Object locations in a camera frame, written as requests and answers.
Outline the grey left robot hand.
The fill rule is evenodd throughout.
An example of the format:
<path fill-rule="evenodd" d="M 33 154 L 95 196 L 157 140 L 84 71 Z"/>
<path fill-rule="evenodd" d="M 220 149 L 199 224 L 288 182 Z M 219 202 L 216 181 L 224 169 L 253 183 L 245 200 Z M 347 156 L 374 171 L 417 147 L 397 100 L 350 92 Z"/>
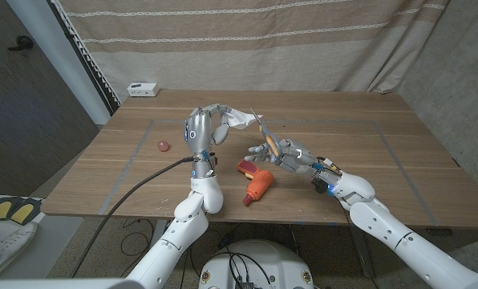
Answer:
<path fill-rule="evenodd" d="M 199 161 L 210 158 L 210 146 L 222 144 L 229 133 L 229 121 L 226 114 L 231 107 L 224 104 L 212 104 L 195 108 L 185 121 L 184 138 L 189 150 Z M 221 125 L 212 130 L 212 116 L 219 113 Z"/>

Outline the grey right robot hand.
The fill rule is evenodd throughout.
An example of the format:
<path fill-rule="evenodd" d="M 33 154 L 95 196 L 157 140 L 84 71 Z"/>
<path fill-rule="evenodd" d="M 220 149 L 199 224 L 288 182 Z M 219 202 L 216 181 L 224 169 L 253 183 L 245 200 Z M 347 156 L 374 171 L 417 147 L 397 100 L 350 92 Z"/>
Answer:
<path fill-rule="evenodd" d="M 250 162 L 269 162 L 289 173 L 312 176 L 316 169 L 313 164 L 318 159 L 298 141 L 289 138 L 279 141 L 282 153 L 276 157 L 267 143 L 249 148 L 250 155 L 244 159 Z"/>

